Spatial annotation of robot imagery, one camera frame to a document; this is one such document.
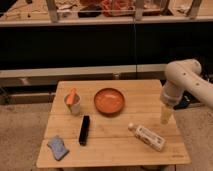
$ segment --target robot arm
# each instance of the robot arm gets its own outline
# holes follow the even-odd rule
[[[195,59],[174,61],[165,69],[167,79],[161,92],[161,101],[169,108],[177,105],[184,90],[213,109],[213,85],[203,80],[199,75],[201,65]]]

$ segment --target cup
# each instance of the cup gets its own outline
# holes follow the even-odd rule
[[[72,105],[67,105],[68,109],[70,110],[72,115],[79,115],[80,114],[80,102],[81,102],[81,97],[78,94],[75,94],[74,102]]]

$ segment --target orange object on shelf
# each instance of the orange object on shelf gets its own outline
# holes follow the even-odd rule
[[[76,95],[76,88],[71,89],[70,94],[67,96],[66,99],[66,104],[67,105],[72,105],[75,99],[75,95]]]

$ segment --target orange bowl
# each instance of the orange bowl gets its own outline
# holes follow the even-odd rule
[[[123,94],[117,89],[104,88],[96,93],[94,103],[99,112],[111,115],[123,109],[125,99]]]

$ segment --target concrete floor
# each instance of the concrete floor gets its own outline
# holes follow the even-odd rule
[[[42,137],[51,103],[14,104],[0,106],[0,171],[40,171],[36,168]],[[213,113],[205,108],[175,112],[177,125],[183,135],[192,163],[177,166],[177,171],[213,170]],[[87,168],[70,170],[128,170],[140,167]],[[174,171],[169,166],[165,171]]]

